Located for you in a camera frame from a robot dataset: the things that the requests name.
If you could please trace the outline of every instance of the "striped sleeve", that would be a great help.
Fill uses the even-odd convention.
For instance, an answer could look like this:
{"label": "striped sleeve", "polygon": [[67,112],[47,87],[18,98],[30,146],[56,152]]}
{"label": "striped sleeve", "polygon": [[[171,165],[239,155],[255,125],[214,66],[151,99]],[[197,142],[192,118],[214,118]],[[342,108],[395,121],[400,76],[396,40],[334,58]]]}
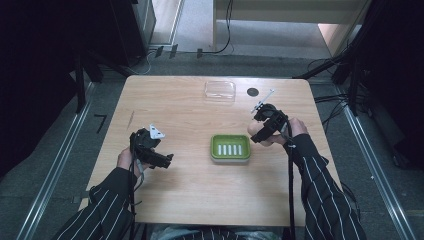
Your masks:
{"label": "striped sleeve", "polygon": [[328,160],[318,154],[309,135],[298,136],[294,143],[302,169],[305,239],[366,239],[356,213],[327,170]]}
{"label": "striped sleeve", "polygon": [[[119,190],[114,185],[122,185]],[[115,169],[90,190],[89,205],[72,216],[53,239],[120,239],[130,226],[128,171]]]}

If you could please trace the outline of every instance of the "power cord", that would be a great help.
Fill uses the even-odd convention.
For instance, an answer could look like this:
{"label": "power cord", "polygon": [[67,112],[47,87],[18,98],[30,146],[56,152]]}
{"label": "power cord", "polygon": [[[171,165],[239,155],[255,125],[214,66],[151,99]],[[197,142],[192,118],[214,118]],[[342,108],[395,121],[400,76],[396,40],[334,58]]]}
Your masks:
{"label": "power cord", "polygon": [[143,184],[143,181],[144,181],[144,172],[143,171],[141,171],[142,169],[140,169],[140,171],[141,171],[141,180],[140,180],[140,183],[138,184],[138,186],[136,187],[136,188],[134,188],[133,186],[137,183],[137,182],[134,182],[134,177],[133,176],[135,176],[135,174],[134,174],[134,167],[137,167],[137,166],[134,166],[134,163],[137,161],[137,159],[136,159],[136,155],[135,155],[135,144],[131,144],[132,145],[132,147],[131,147],[131,149],[130,149],[130,152],[131,152],[131,157],[132,157],[132,161],[131,161],[131,164],[130,164],[130,167],[129,167],[129,171],[130,171],[130,173],[128,174],[128,178],[129,178],[129,181],[128,181],[128,183],[130,184],[130,186],[129,186],[129,189],[133,189],[132,191],[130,191],[130,206],[131,206],[131,213],[132,213],[132,215],[133,215],[133,219],[132,219],[132,222],[131,222],[131,227],[130,227],[130,238],[129,239],[131,239],[131,240],[133,240],[134,239],[134,233],[135,233],[135,231],[134,231],[134,228],[135,228],[135,215],[137,214],[136,212],[135,212],[135,206],[137,206],[138,204],[140,204],[142,201],[139,201],[139,202],[137,202],[137,203],[134,203],[134,192],[141,186],[141,184]]}
{"label": "power cord", "polygon": [[286,123],[287,123],[287,132],[288,132],[288,141],[291,144],[290,152],[289,152],[289,214],[290,214],[290,237],[291,239],[296,239],[296,226],[294,221],[294,200],[293,200],[293,181],[294,181],[294,174],[293,174],[293,142],[292,142],[292,128],[290,125],[290,121],[287,117],[285,117]]}
{"label": "power cord", "polygon": [[152,68],[152,64],[150,63],[150,61],[149,61],[149,57],[150,57],[150,55],[152,55],[153,53],[155,53],[157,50],[154,50],[154,51],[151,51],[151,52],[149,52],[148,54],[147,54],[147,56],[146,56],[146,61],[147,61],[147,64],[148,64],[148,66],[149,66],[149,68],[147,69],[147,71],[145,71],[145,72],[143,72],[143,73],[139,73],[139,72],[136,72],[136,71],[134,71],[131,67],[125,67],[127,70],[129,70],[129,71],[131,71],[132,73],[134,73],[134,74],[136,74],[136,75],[146,75],[146,74],[148,74],[149,72],[150,72],[150,69]]}
{"label": "power cord", "polygon": [[[349,49],[350,47],[352,46],[352,44],[350,44],[349,42],[347,42],[347,44],[346,44],[346,47],[341,51],[341,53],[340,54],[343,54],[347,49]],[[322,64],[324,64],[324,63],[326,63],[326,62],[331,62],[331,63],[333,63],[335,66],[343,66],[343,65],[347,65],[347,64],[349,64],[349,63],[337,63],[337,62],[334,62],[334,60],[333,60],[334,58],[333,57],[331,57],[331,58],[320,58],[320,59],[315,59],[315,60],[313,60],[312,62],[310,62],[309,64],[308,64],[308,66],[306,67],[306,70],[307,70],[307,72],[309,72],[309,68],[311,67],[311,65],[313,64],[313,63],[316,63],[316,62],[318,62],[318,61],[324,61]],[[330,72],[330,70],[328,70],[328,68],[326,69],[326,71],[328,72],[328,73],[330,73],[331,75],[333,75],[334,73],[332,73],[332,72]]]}
{"label": "power cord", "polygon": [[353,194],[352,190],[343,182],[342,184],[343,192],[355,203],[356,215],[358,216],[359,221],[361,221],[361,209],[359,208],[359,203],[355,198],[355,194]]}
{"label": "power cord", "polygon": [[[234,52],[234,46],[231,43],[231,31],[230,31],[231,16],[232,16],[232,12],[233,12],[233,2],[234,2],[234,0],[229,0],[228,6],[227,6],[227,12],[226,12],[226,16],[225,16],[225,22],[227,24],[227,32],[228,32],[227,43],[219,51],[202,52],[202,54],[212,54],[212,55],[217,55],[217,56],[228,56],[228,55],[231,55]],[[225,55],[219,54],[219,53],[223,52],[225,49],[227,49],[228,45],[231,45],[231,47],[232,47],[231,53],[225,54]],[[187,51],[176,51],[176,53],[198,54],[198,52],[187,52]]]}
{"label": "power cord", "polygon": [[[338,103],[331,110],[330,115],[325,120],[322,121],[322,125],[324,126],[324,132],[327,134],[330,120],[338,116],[340,113],[342,113],[343,110],[348,106],[348,95],[338,94],[338,95],[332,95],[332,96],[322,96],[322,97],[316,97],[314,98],[314,100],[315,100],[315,103],[338,101]],[[357,101],[355,104],[359,104],[361,107],[364,107],[366,106],[367,102],[368,102],[368,96],[357,95]]]}

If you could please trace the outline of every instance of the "clear plastic container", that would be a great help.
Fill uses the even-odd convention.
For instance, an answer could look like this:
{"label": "clear plastic container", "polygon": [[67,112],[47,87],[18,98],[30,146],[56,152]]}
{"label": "clear plastic container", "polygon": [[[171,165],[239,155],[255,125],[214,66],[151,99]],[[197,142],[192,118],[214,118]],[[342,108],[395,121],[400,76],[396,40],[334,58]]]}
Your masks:
{"label": "clear plastic container", "polygon": [[208,81],[205,84],[206,100],[234,102],[236,99],[236,84],[229,81]]}

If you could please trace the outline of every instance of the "hand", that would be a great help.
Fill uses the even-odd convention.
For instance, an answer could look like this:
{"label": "hand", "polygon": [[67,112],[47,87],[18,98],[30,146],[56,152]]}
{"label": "hand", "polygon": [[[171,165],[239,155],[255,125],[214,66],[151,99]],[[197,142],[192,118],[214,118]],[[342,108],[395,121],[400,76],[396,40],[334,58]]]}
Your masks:
{"label": "hand", "polygon": [[[129,170],[131,162],[132,162],[132,154],[131,154],[130,148],[127,147],[124,150],[122,150],[122,152],[119,154],[118,162],[116,163],[116,166]],[[146,169],[150,166],[149,164],[144,164],[144,163],[142,165],[143,165],[143,169]],[[134,175],[137,178],[141,176],[141,172],[140,172],[140,169],[138,169],[137,167],[137,163],[134,163]]]}
{"label": "hand", "polygon": [[[299,134],[308,134],[308,129],[306,128],[305,123],[303,121],[299,120],[298,118],[292,118],[292,119],[289,120],[289,122],[290,122],[290,126],[291,126],[291,129],[292,129],[292,137],[296,137]],[[256,124],[251,123],[249,125],[248,132],[249,132],[250,135],[253,136],[257,132],[259,132],[259,130],[261,130],[261,127],[258,128],[258,126]],[[262,145],[270,146],[272,143],[278,143],[278,144],[284,145],[286,143],[286,140],[281,136],[281,134],[277,134],[277,135],[270,136],[267,140],[265,140],[265,142],[267,144],[265,144],[265,145],[262,144]]]}

